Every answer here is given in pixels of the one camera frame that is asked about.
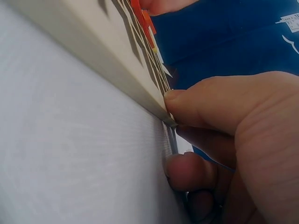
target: white wall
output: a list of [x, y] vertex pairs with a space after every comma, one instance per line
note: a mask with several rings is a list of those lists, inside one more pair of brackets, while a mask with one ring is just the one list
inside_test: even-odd
[[0, 0], [0, 224], [181, 224], [167, 130]]

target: hand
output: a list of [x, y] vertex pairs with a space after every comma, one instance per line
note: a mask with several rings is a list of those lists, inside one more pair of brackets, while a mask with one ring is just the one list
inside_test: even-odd
[[198, 0], [140, 0], [142, 9], [147, 9], [152, 15], [178, 11]]
[[177, 132], [212, 159], [172, 156], [170, 185], [202, 223], [299, 223], [299, 77], [213, 77], [165, 95]]

